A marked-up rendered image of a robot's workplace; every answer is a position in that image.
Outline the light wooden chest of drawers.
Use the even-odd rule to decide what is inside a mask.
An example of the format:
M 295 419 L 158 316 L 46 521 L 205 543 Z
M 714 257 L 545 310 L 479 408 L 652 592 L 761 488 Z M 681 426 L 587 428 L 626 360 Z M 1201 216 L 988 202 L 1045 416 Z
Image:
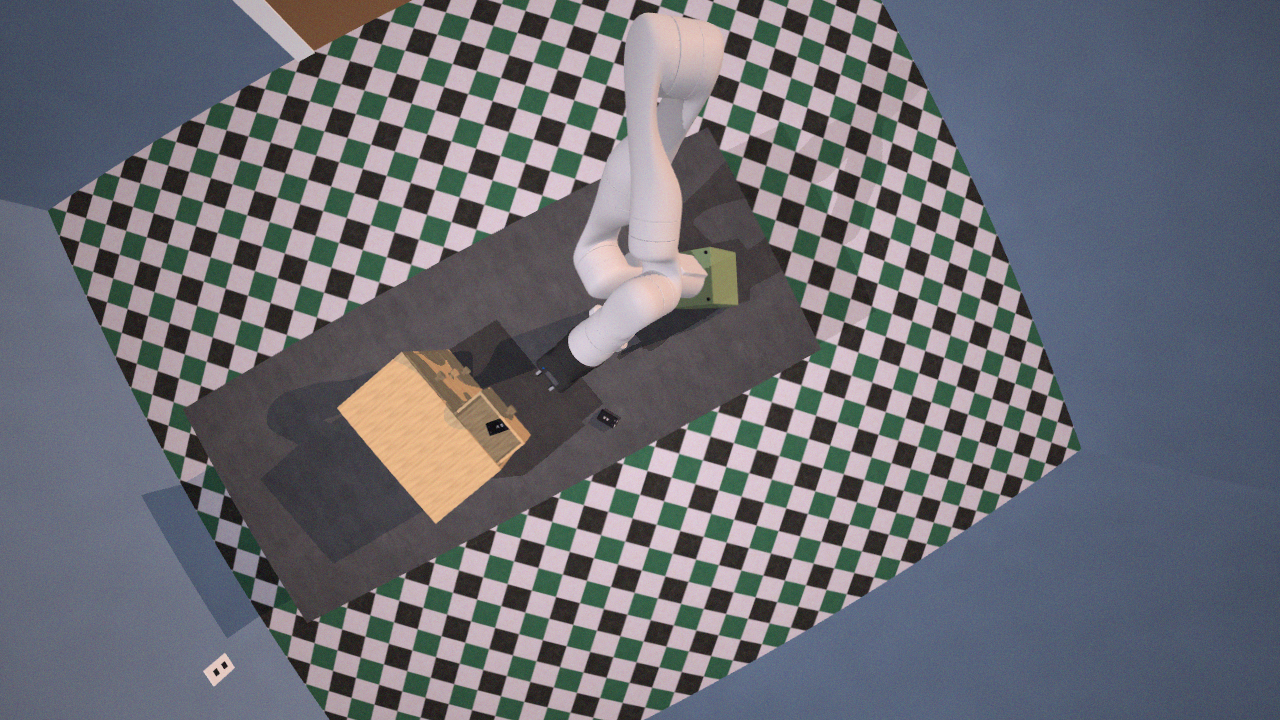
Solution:
M 454 415 L 465 402 L 448 407 L 407 357 L 445 352 L 401 352 L 337 407 L 435 523 L 512 456 L 498 465 Z

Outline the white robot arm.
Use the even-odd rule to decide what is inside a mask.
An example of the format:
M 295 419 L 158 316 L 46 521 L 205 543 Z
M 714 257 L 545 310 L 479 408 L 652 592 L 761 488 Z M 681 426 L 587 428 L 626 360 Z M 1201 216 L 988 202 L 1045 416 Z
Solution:
M 607 299 L 585 325 L 603 352 L 614 352 L 673 311 L 680 299 L 692 299 L 703 288 L 708 274 L 701 264 L 678 252 L 682 196 L 671 164 L 714 88 L 723 55 L 721 29 L 707 20 L 643 13 L 628 29 L 628 137 L 607 158 L 573 252 L 588 293 Z M 618 246 L 622 225 L 628 225 L 626 255 Z

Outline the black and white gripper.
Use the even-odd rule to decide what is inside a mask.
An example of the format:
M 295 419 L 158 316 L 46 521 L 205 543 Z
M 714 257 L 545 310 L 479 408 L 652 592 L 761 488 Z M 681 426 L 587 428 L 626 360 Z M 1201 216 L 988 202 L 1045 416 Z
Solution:
M 603 352 L 591 343 L 588 338 L 585 328 L 586 322 L 588 319 L 581 322 L 579 325 L 575 325 L 568 334 L 556 345 L 554 350 L 550 348 L 547 354 L 538 359 L 536 366 L 539 372 L 536 372 L 536 375 L 543 373 L 543 375 L 547 377 L 547 380 L 552 384 L 548 389 L 556 388 L 561 393 L 564 392 L 564 389 L 573 386 L 580 377 L 593 372 L 594 368 L 602 366 L 602 364 L 605 363 L 612 354 L 614 354 Z

